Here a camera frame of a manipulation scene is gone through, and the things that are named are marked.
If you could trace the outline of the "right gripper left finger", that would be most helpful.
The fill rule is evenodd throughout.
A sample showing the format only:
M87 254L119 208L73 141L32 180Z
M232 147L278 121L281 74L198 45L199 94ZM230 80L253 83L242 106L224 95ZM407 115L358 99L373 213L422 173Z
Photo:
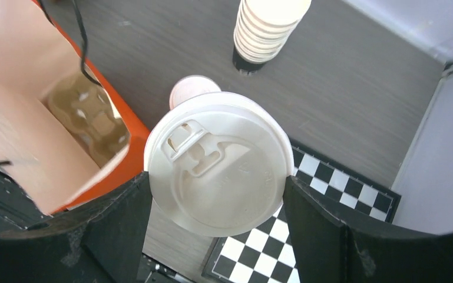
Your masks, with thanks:
M24 231L0 233L0 282L135 282L152 205L142 172Z

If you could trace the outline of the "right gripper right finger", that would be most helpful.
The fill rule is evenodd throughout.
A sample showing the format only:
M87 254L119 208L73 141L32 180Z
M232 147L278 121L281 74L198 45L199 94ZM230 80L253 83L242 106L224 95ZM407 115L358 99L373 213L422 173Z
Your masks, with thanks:
M453 282L453 233L379 221L294 176L283 208L301 282Z

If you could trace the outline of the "white plastic cup lid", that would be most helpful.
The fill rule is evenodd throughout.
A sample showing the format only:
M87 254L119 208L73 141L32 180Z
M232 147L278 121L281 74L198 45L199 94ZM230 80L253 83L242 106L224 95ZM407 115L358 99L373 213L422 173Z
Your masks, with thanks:
M203 75L190 75L179 80L171 90L170 110L182 102L201 94L221 91L219 85Z

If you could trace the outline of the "orange paper bag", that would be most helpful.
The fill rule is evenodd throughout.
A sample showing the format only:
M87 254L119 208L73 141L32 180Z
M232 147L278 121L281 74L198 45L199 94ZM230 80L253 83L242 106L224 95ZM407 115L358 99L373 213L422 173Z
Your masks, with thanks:
M149 130L37 1L0 1L0 161L44 214L82 205L143 170ZM48 93L82 73L105 89L128 144L99 167L47 107Z

